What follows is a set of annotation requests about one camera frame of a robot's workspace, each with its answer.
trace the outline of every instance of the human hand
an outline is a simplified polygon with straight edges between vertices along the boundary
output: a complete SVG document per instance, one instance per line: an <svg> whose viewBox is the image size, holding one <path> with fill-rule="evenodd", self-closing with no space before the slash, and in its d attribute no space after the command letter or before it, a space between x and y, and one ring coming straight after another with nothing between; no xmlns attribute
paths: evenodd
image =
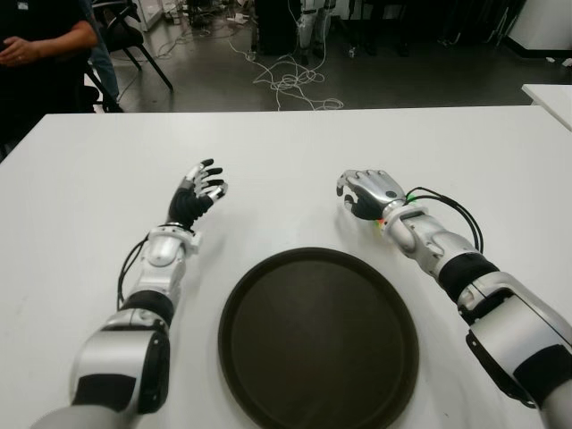
<svg viewBox="0 0 572 429"><path fill-rule="evenodd" d="M0 65L19 67L34 63L41 58L38 42L29 42L23 38L7 38L6 49L0 52Z"/></svg>

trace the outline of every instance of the robot leg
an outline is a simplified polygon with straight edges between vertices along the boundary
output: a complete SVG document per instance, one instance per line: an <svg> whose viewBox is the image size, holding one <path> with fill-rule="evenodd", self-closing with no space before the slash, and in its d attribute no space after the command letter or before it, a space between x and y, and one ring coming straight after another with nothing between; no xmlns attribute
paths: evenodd
<svg viewBox="0 0 572 429"><path fill-rule="evenodd" d="M324 58L325 38L328 37L332 13L336 7L336 0L325 0L324 7L320 9L315 23L315 48L314 55Z"/></svg>
<svg viewBox="0 0 572 429"><path fill-rule="evenodd" d="M298 38L300 53L302 55L302 65L307 65L307 51L312 43L312 32L317 10L315 0L302 0L302 10L298 25Z"/></svg>

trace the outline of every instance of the robotic arm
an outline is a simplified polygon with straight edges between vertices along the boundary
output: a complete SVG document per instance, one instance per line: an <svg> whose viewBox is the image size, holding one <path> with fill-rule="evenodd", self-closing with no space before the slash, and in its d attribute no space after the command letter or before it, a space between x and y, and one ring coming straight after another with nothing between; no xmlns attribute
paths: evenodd
<svg viewBox="0 0 572 429"><path fill-rule="evenodd" d="M227 191L224 181L208 179L223 171L207 169L212 164L212 159L203 161L183 178L167 223L138 244L143 247L148 241L141 276L122 304L119 291L117 313L76 357L71 406L43 417L33 429L127 428L163 406L169 385L169 327L179 302L185 260L198 252L200 242L190 227Z"/></svg>
<svg viewBox="0 0 572 429"><path fill-rule="evenodd" d="M410 205L382 171L346 171L337 184L355 216L377 220L400 251L415 259L468 323L467 345L509 397L539 408L550 429L572 428L572 327L522 283L447 231L423 206Z"/></svg>

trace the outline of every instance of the white table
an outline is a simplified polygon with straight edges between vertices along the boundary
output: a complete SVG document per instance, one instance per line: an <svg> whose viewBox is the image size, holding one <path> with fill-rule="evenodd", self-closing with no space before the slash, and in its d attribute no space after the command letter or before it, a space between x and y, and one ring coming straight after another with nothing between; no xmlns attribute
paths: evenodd
<svg viewBox="0 0 572 429"><path fill-rule="evenodd" d="M522 90L572 131L572 85L530 85Z"/></svg>
<svg viewBox="0 0 572 429"><path fill-rule="evenodd" d="M0 164L2 426L66 404L75 353L114 311L127 251L164 220L189 167L212 156L229 194L197 223L204 244L173 321L169 399L140 427L254 428L218 366L223 305L260 260L322 246L378 269L416 322L419 377L394 427L540 428L472 356L445 293L348 214L334 187L347 168L383 168L404 188L451 195L481 224L490 260L572 320L569 143L540 106L48 116ZM431 211L468 236L458 214Z"/></svg>

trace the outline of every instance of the gray floor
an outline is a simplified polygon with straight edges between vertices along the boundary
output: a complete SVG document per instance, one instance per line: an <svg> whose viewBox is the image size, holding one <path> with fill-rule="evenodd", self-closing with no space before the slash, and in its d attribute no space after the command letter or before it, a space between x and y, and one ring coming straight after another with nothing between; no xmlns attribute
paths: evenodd
<svg viewBox="0 0 572 429"><path fill-rule="evenodd" d="M153 55L175 43L182 26L160 22L147 34ZM170 93L149 63L143 71L123 53L113 53L127 112L229 112L277 109L275 93L267 85L253 85L262 71L234 53L229 40L248 50L250 28L229 27L220 19L208 36L179 40L170 54L158 61L175 87ZM394 52L391 35L379 40L378 55L365 53L350 59L348 44L339 31L328 37L327 59L320 72L324 83L304 87L308 97L335 97L346 109L433 107L464 105L526 105L530 99L520 90L524 83L572 83L572 71L545 59L524 59L505 46L450 46L437 42L411 44L411 55ZM270 65L275 58L259 58ZM315 58L311 66L318 65ZM292 72L293 67L282 69ZM302 100L280 96L282 110L307 110Z"/></svg>

